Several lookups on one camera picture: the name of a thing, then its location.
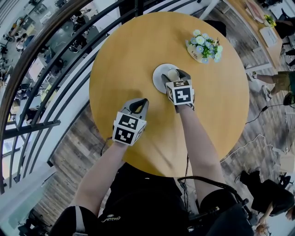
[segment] railing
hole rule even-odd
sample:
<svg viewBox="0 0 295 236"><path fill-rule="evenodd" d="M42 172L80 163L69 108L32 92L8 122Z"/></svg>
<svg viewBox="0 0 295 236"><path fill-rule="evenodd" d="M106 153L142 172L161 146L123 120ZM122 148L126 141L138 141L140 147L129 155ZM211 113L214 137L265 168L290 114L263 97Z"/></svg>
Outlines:
<svg viewBox="0 0 295 236"><path fill-rule="evenodd" d="M153 9L150 12L158 12L172 4L175 4L179 2L180 0L172 0L170 2L164 3L161 6ZM175 11L180 7L183 7L189 3L192 3L197 0L188 0L186 2L183 2L182 4L174 7L173 9L170 9L170 11ZM22 163L24 162L25 157L25 151L27 149L27 145L29 142L29 139L31 137L32 132L38 131L31 150L29 154L26 155L26 164L23 170L23 176L22 178L25 178L28 171L29 174L33 171L36 160L38 159L38 156L40 154L40 151L42 150L42 147L55 126L58 126L60 124L59 117L64 111L64 109L67 107L69 102L72 100L72 98L75 96L75 94L79 91L79 89L85 84L85 82L89 79L90 74L88 74L75 89L71 93L71 95L67 98L63 106L60 108L59 112L55 115L52 121L49 121L49 119L52 117L53 112L58 107L59 103L62 101L62 99L65 97L69 89L73 86L73 84L77 81L77 79L82 75L82 73L86 70L86 68L89 67L89 65L94 61L96 54L94 54L86 64L79 70L79 72L72 78L72 80L67 84L67 86L64 88L64 90L59 94L57 100L51 107L50 111L48 112L47 116L45 117L44 121L42 123L38 123L38 118L40 117L43 109L45 108L45 105L53 95L56 88L59 86L59 84L62 82L62 80L65 78L67 73L75 66L78 61L82 58L82 56L87 52L93 45L98 44L105 40L108 37L108 32L112 30L114 27L116 27L119 23L124 22L126 18L132 17L138 17L143 14L144 9L148 9L149 6L152 3L157 2L156 0L150 0L144 3L143 0L135 0L135 8L128 11L124 15L122 15L120 18L115 20L113 23L108 25L106 28L104 28L101 32L99 32L90 42L87 43L87 45L76 55L76 57L66 66L64 71L58 76L58 78L53 83L52 87L48 91L46 97L41 102L40 107L38 108L38 111L31 122L30 125L23 126L23 122L25 119L25 116L30 108L30 105L32 103L32 100L35 95L38 94L38 91L40 89L40 86L42 85L43 81L45 80L46 76L54 66L54 64L61 58L61 56L68 50L68 48L71 46L71 44L82 35L85 31L87 31L93 24L95 24L98 20L103 18L105 15L107 15L109 12L113 11L117 7L120 6L120 4L124 4L124 0L118 0L116 3L110 5L108 8L101 11L96 16L92 17L91 20L89 20L85 25L83 25L74 35L73 37L55 54L55 56L51 59L51 61L48 63L48 65L43 70L42 74L38 78L38 81L35 83L31 95L28 97L26 104L24 106L24 109L20 115L19 122L16 124L15 129L6 130L7 120L9 116L9 111L12 106L12 103L14 101L14 98L16 96L17 90L19 85L21 84L25 74L29 70L31 64L37 57L40 49L48 42L48 40L54 35L54 33L61 28L61 26L70 19L81 8L86 6L91 0L70 0L68 3L66 3L61 9L59 9L47 22L47 24L44 26L44 29L36 35L32 42L29 44L29 46L25 49L23 54L21 55L20 59L18 60L17 65L15 66L15 69L13 71L13 74L11 75L11 78L9 80L9 83L5 89L5 93L2 99L1 107L0 107L0 150L3 150L3 141L7 138L14 137L13 145L12 145L12 152L11 152L11 160L10 160L10 170L9 170L9 187L12 187L12 164L14 159L14 154L16 150L16 144L18 141L18 137L22 136L23 134L27 134L26 138L24 140L23 149L20 155L20 160L18 164L18 170L17 170L17 177L16 182L20 181L20 172ZM37 145L37 142L39 141L41 134L44 129L47 129L39 147L38 150L33 157L33 152L35 150L35 147ZM3 185L3 179L2 177L2 151L0 152L0 193L4 193L4 185Z"/></svg>

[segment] flower arrangement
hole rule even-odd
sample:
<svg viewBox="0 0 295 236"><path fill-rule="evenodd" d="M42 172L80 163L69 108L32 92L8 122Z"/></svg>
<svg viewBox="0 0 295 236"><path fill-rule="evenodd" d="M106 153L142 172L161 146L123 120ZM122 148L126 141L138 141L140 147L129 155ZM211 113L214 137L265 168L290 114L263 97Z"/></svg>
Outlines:
<svg viewBox="0 0 295 236"><path fill-rule="evenodd" d="M273 28L275 27L277 24L276 22L274 21L274 19L269 16L269 15L264 15L264 18L266 19L266 21L268 22L268 24Z"/></svg>
<svg viewBox="0 0 295 236"><path fill-rule="evenodd" d="M193 32L193 35L194 37L192 37L190 41L186 40L189 54L191 54L191 56L197 61L204 64L208 64L210 58L214 59L214 62L219 62L223 50L223 47L219 43L219 39L213 40L208 34L201 34L198 29ZM189 47L193 47L196 53L190 52Z"/></svg>

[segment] wooden floor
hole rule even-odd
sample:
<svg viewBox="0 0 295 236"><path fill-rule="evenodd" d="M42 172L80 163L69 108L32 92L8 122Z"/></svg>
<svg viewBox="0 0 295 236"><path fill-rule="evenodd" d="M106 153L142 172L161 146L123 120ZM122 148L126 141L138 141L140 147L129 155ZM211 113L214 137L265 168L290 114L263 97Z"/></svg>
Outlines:
<svg viewBox="0 0 295 236"><path fill-rule="evenodd" d="M219 4L210 13L208 19L219 20L226 24L227 38L240 55L244 66L266 62L262 52L252 52L258 44L245 24L232 10L225 15L222 14L220 10L224 7L223 3ZM285 60L285 57L281 57L281 71L288 70ZM258 71L258 73L272 75L273 71L269 69ZM270 102L266 102L261 93L261 85L262 83L259 82L249 82L248 121L257 117L264 106L282 104L286 95L286 92L280 92ZM242 170L260 166L262 179L277 180L280 160L278 155L272 152L272 146L266 146L266 143L280 149L290 148L294 137L292 133L289 133L289 129L293 129L294 126L291 125L292 117L286 117L284 113L292 111L293 109L289 106L268 108L256 121L245 126L240 139L229 153L230 156L222 161L227 183L235 187L243 198L252 200L245 186L240 183L234 184L235 177ZM252 140L254 140L252 143L243 147ZM57 217L70 204L83 175L99 158L102 146L103 140L93 122L90 107L87 106L52 157L52 162L58 171L52 178L43 199L35 206L36 212L43 215L45 223L54 224ZM243 148L231 155L240 147Z"/></svg>

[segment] round wooden table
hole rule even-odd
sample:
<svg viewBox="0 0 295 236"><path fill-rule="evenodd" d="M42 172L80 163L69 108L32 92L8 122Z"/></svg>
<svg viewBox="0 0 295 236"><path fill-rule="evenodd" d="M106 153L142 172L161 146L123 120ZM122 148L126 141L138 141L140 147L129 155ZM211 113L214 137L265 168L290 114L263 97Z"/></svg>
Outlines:
<svg viewBox="0 0 295 236"><path fill-rule="evenodd" d="M207 65L200 64L189 55L185 40L193 36L195 29L220 39L224 50L219 63L211 60ZM195 113L220 159L233 148L245 126L248 81L229 41L212 26L190 15L143 15L120 26L103 44L89 85L91 110L102 137L112 136L113 121L126 101L147 98L147 126L141 138L128 148L124 160L151 174L180 177L185 175L187 156L181 119L167 95L154 87L152 79L155 68L163 63L174 64L191 75Z"/></svg>

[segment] white cup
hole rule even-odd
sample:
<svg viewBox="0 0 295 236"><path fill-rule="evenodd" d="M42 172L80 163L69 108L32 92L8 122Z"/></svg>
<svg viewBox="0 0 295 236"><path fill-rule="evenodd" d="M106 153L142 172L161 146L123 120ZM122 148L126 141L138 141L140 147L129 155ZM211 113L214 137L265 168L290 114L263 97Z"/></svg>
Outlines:
<svg viewBox="0 0 295 236"><path fill-rule="evenodd" d="M178 81L180 80L179 78L179 73L176 69L170 69L168 70L167 72L167 77L172 81L172 82L175 82L175 81Z"/></svg>

